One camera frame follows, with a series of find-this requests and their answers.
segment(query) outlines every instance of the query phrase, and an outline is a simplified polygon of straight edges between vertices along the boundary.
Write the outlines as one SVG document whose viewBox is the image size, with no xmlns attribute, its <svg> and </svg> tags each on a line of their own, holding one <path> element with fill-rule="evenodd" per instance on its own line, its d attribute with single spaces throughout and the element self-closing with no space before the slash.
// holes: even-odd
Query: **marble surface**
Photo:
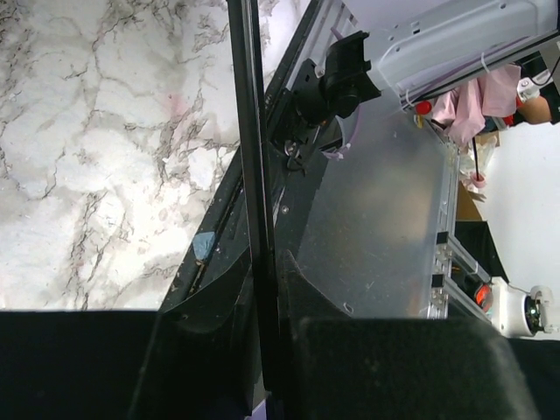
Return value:
<svg viewBox="0 0 560 420">
<path fill-rule="evenodd" d="M 308 2 L 259 2 L 266 81 Z M 0 77 L 0 309 L 158 308 L 238 144 L 226 1 L 0 1 Z"/>
</svg>

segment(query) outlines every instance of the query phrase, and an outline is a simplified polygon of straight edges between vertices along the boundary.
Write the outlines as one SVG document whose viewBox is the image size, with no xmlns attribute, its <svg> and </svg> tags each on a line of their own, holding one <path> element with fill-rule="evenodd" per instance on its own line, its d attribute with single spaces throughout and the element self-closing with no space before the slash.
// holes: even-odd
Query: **blue object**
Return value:
<svg viewBox="0 0 560 420">
<path fill-rule="evenodd" d="M 216 234 L 214 232 L 205 232 L 203 234 L 196 234 L 192 239 L 192 249 L 194 249 L 194 256 L 199 261 L 205 261 L 210 256 L 210 250 L 214 246 Z"/>
</svg>

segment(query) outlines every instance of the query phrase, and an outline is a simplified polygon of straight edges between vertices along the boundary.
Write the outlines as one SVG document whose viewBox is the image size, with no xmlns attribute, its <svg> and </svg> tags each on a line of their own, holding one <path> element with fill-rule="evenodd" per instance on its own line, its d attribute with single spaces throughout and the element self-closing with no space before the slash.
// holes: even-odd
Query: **pink fabric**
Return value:
<svg viewBox="0 0 560 420">
<path fill-rule="evenodd" d="M 437 98 L 432 118 L 463 147 L 485 126 L 485 116 L 511 116 L 516 110 L 518 66 L 507 65 L 470 80 Z"/>
</svg>

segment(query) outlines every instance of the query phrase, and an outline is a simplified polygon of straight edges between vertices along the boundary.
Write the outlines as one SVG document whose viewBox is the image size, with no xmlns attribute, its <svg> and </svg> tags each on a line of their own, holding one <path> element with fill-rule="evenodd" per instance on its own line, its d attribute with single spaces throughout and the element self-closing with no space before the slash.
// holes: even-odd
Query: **person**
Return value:
<svg viewBox="0 0 560 420">
<path fill-rule="evenodd" d="M 516 64 L 521 66 L 521 77 L 534 78 L 547 70 L 539 52 L 530 54 Z M 514 114 L 514 125 L 529 123 L 532 125 L 560 122 L 560 95 L 554 82 L 541 87 L 541 94 L 522 104 Z"/>
</svg>

